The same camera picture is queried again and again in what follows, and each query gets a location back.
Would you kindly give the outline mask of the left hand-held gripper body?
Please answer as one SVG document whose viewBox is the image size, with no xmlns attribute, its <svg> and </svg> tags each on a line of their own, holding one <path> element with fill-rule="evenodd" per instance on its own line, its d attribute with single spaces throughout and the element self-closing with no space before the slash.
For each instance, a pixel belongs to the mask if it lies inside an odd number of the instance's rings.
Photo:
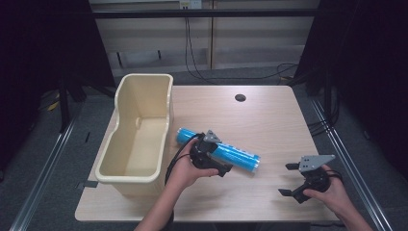
<svg viewBox="0 0 408 231">
<path fill-rule="evenodd" d="M 224 169 L 224 165 L 212 158 L 212 154 L 217 150 L 220 138 L 209 130 L 206 134 L 198 135 L 198 141 L 191 149 L 191 160 L 195 167 L 200 169 L 216 168 Z"/>
</svg>

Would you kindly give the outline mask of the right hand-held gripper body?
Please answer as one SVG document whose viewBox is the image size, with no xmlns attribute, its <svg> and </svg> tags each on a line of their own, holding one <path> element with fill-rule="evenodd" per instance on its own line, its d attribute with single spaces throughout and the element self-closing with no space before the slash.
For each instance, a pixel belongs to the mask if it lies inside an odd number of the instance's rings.
<svg viewBox="0 0 408 231">
<path fill-rule="evenodd" d="M 305 182 L 301 186 L 301 189 L 312 189 L 320 192 L 326 191 L 330 186 L 330 180 L 322 166 L 334 159 L 334 155 L 302 156 L 298 170 L 304 176 Z"/>
</svg>

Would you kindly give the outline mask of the blue cylindrical tube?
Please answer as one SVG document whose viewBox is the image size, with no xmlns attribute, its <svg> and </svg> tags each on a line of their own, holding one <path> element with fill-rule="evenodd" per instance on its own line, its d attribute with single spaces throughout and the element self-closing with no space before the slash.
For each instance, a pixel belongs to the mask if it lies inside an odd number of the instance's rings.
<svg viewBox="0 0 408 231">
<path fill-rule="evenodd" d="M 199 134 L 202 133 L 194 133 L 186 128 L 180 128 L 177 131 L 176 141 L 181 144 L 181 147 L 171 161 L 172 164 L 181 157 L 180 153 L 184 147 L 186 147 L 192 140 L 195 140 L 195 142 L 198 141 Z M 260 164 L 260 157 L 258 155 L 247 153 L 233 145 L 225 144 L 223 142 L 218 144 L 218 148 L 212 154 L 212 158 L 219 163 L 230 164 L 233 167 L 240 167 L 249 172 L 254 172 Z"/>
</svg>

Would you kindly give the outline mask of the cream plastic bin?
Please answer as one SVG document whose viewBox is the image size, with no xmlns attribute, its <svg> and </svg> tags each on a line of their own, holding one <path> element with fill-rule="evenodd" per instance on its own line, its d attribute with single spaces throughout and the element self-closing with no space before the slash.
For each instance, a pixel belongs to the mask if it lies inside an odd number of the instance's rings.
<svg viewBox="0 0 408 231">
<path fill-rule="evenodd" d="M 157 195 L 164 187 L 172 123 L 169 74 L 128 74 L 115 92 L 115 127 L 95 170 L 96 179 L 124 195 Z"/>
</svg>

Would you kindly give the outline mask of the person's right hand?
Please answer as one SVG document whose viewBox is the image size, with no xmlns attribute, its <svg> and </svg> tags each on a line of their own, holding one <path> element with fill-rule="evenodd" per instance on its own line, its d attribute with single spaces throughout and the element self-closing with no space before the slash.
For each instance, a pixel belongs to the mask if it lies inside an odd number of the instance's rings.
<svg viewBox="0 0 408 231">
<path fill-rule="evenodd" d="M 343 182 L 333 176 L 329 180 L 330 186 L 325 192 L 306 189 L 303 194 L 323 202 L 338 218 L 345 218 L 351 214 L 353 204 L 345 191 Z"/>
</svg>

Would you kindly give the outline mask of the person's left hand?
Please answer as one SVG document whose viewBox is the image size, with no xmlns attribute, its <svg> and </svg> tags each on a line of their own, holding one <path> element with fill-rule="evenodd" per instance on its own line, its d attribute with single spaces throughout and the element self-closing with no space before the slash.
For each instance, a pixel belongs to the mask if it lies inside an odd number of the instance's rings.
<svg viewBox="0 0 408 231">
<path fill-rule="evenodd" d="M 198 178 L 212 177 L 215 175 L 218 175 L 217 169 L 197 168 L 191 162 L 190 156 L 184 154 L 177 159 L 177 162 L 167 179 L 165 189 L 170 192 L 181 193 L 184 189 L 191 186 Z"/>
</svg>

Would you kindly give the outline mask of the black curtain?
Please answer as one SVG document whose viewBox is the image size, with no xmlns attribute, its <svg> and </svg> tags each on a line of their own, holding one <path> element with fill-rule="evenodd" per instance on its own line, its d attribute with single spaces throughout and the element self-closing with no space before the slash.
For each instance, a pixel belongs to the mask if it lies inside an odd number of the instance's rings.
<svg viewBox="0 0 408 231">
<path fill-rule="evenodd" d="M 408 180 L 408 0 L 319 0 L 295 78 L 329 80 Z"/>
<path fill-rule="evenodd" d="M 89 0 L 0 0 L 0 172 L 37 118 L 42 95 L 113 87 Z"/>
</svg>

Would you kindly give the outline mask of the black horizontal metal bar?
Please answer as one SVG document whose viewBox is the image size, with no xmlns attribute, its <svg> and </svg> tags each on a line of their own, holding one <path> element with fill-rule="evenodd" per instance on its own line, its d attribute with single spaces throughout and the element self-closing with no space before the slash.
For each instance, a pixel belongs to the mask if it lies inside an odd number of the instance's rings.
<svg viewBox="0 0 408 231">
<path fill-rule="evenodd" d="M 94 11 L 95 18 L 175 18 L 175 17 L 273 17 L 316 16 L 318 10 L 154 10 L 154 11 Z"/>
</svg>

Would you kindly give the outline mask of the black stand leg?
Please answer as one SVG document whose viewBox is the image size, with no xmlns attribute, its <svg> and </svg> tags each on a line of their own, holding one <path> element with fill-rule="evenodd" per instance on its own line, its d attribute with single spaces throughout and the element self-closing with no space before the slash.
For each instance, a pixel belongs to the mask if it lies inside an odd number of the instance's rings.
<svg viewBox="0 0 408 231">
<path fill-rule="evenodd" d="M 64 79 L 59 82 L 59 95 L 60 95 L 60 109 L 62 117 L 62 125 L 60 132 L 63 133 L 69 125 L 70 122 L 70 112 L 68 107 L 68 93 L 67 87 L 65 85 Z"/>
</svg>

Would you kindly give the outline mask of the metal floor rail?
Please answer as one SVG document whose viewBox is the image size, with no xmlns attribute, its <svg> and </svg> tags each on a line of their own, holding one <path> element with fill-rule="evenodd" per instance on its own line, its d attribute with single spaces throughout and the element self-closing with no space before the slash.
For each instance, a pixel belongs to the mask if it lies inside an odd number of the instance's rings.
<svg viewBox="0 0 408 231">
<path fill-rule="evenodd" d="M 32 187 L 28 197 L 25 199 L 21 209 L 15 217 L 9 231 L 26 231 L 32 217 L 37 210 L 38 204 L 43 196 L 46 186 L 53 174 L 53 171 L 58 163 L 64 148 L 69 141 L 76 120 L 73 119 L 65 129 L 59 134 L 52 151 L 50 152 L 47 161 L 45 162 L 35 185 Z"/>
<path fill-rule="evenodd" d="M 344 165 L 345 171 L 349 175 L 357 193 L 360 195 L 376 228 L 378 231 L 395 231 L 387 219 L 382 207 L 369 189 L 369 186 L 361 175 L 358 167 L 353 162 L 338 132 L 327 122 L 323 107 L 317 100 L 313 100 L 312 105 L 317 116 L 319 117 L 319 122 L 323 125 L 327 137 L 334 146 L 339 159 Z"/>
</svg>

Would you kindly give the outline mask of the grey table bracket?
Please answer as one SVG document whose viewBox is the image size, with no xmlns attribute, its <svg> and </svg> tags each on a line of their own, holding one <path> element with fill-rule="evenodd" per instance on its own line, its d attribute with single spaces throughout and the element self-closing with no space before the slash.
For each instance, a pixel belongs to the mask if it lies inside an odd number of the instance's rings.
<svg viewBox="0 0 408 231">
<path fill-rule="evenodd" d="M 96 188 L 98 185 L 97 181 L 87 180 L 85 182 L 79 182 L 76 186 L 76 189 L 83 190 L 84 188 Z"/>
</svg>

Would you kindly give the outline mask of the white wall outlet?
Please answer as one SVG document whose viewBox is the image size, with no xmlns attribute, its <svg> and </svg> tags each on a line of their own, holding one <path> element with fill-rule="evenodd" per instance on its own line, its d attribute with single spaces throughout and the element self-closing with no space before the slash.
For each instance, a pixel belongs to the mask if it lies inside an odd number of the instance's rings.
<svg viewBox="0 0 408 231">
<path fill-rule="evenodd" d="M 202 0 L 179 0 L 181 10 L 201 10 Z"/>
</svg>

